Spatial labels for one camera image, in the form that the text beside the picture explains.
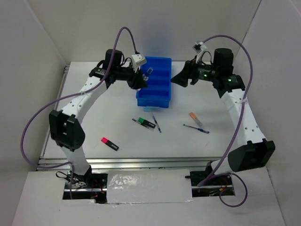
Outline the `clear glue bottle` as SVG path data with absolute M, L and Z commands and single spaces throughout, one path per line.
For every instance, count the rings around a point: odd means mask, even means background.
M 149 76 L 152 74 L 153 68 L 149 68 L 144 74 L 143 74 L 143 80 L 147 81 L 149 79 Z

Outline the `light blue highlighter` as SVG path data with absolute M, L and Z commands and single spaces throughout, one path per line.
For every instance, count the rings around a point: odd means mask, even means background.
M 144 107 L 143 110 L 145 112 L 161 112 L 161 108 L 155 108 L 155 107 Z

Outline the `orange cap highlighter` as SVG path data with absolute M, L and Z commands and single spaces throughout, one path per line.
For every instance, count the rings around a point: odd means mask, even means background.
M 190 115 L 190 117 L 195 121 L 195 123 L 196 123 L 199 127 L 202 127 L 202 123 L 201 123 L 201 121 L 197 118 L 197 116 L 195 115 L 195 113 L 190 112 L 189 115 Z

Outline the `green cap black highlighter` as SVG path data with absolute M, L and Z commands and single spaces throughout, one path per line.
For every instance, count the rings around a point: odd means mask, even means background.
M 148 121 L 144 118 L 139 117 L 138 121 L 141 122 L 142 124 L 148 126 L 148 127 L 153 128 L 153 129 L 156 127 L 156 125 L 154 123 L 152 123 L 152 122 L 150 122 L 150 121 Z

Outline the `black ink pen refill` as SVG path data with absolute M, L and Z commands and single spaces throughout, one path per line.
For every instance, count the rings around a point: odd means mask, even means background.
M 153 129 L 153 128 L 151 128 L 151 127 L 148 127 L 148 126 L 146 126 L 146 125 L 142 124 L 141 122 L 139 122 L 139 121 L 138 121 L 138 120 L 136 120 L 136 119 L 132 119 L 132 121 L 134 121 L 134 122 L 138 123 L 139 125 L 141 125 L 141 126 L 143 126 L 143 127 L 147 128 L 147 129 L 149 129 L 149 130 L 151 130 L 151 131 L 154 131 L 154 129 Z

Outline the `blue ink pen refill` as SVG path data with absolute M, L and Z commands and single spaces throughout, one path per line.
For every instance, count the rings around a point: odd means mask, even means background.
M 156 127 L 157 127 L 159 133 L 162 133 L 162 130 L 161 130 L 161 128 L 160 128 L 160 126 L 159 126 L 159 124 L 158 124 L 156 118 L 155 118 L 154 113 L 152 113 L 152 118 L 153 118 L 153 120 L 154 120 L 154 122 L 155 122 L 155 124 L 156 124 Z

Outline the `pink cap black highlighter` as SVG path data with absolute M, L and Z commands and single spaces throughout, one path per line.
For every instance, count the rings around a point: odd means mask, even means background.
M 103 137 L 101 139 L 101 142 L 104 143 L 105 145 L 107 145 L 108 147 L 110 147 L 111 149 L 113 149 L 114 151 L 118 151 L 119 147 L 114 144 L 113 142 L 111 142 L 110 140 L 108 140 L 107 138 Z

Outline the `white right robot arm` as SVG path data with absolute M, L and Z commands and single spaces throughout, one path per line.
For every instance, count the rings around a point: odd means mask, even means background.
M 206 166 L 205 179 L 211 185 L 217 184 L 222 174 L 266 166 L 276 149 L 274 141 L 266 139 L 255 120 L 245 96 L 244 82 L 239 75 L 233 73 L 233 58 L 232 50 L 217 48 L 210 65 L 199 63 L 195 58 L 188 60 L 183 69 L 171 79 L 172 83 L 182 87 L 194 85 L 199 80 L 211 82 L 235 126 L 230 145 L 237 142 L 238 147 L 228 147 L 220 160 Z

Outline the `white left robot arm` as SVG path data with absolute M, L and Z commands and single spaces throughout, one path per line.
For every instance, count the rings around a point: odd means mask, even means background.
M 147 87 L 140 67 L 146 64 L 146 58 L 136 53 L 131 56 L 131 63 L 124 67 L 121 59 L 123 53 L 119 50 L 106 51 L 105 59 L 92 69 L 89 77 L 79 92 L 61 110 L 53 110 L 49 114 L 50 136 L 71 162 L 71 172 L 76 182 L 83 188 L 89 187 L 93 182 L 92 168 L 87 162 L 83 143 L 85 132 L 81 123 L 95 103 L 111 84 L 115 81 L 126 81 L 131 89 Z

